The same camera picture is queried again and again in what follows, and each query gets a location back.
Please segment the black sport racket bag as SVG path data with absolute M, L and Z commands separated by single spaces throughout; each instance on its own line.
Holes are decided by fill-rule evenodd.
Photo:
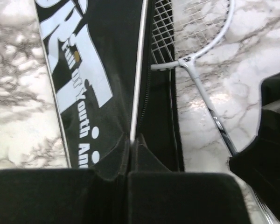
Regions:
M 175 70 L 154 71 L 173 20 L 169 0 L 37 0 L 40 37 L 67 164 L 90 168 L 120 138 L 143 137 L 171 171 L 184 171 Z

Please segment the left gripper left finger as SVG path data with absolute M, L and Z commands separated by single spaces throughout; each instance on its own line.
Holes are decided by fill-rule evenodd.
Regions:
M 0 170 L 0 224 L 123 224 L 129 142 L 89 169 Z

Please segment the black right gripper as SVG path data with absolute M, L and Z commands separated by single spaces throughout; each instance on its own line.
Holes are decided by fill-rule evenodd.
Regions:
M 280 221 L 280 73 L 261 84 L 255 139 L 229 160 L 231 172 L 249 184 Z

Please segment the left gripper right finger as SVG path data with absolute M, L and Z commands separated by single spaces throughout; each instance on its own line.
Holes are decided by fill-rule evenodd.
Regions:
M 224 173 L 169 171 L 139 137 L 131 150 L 129 224 L 249 224 L 242 191 Z

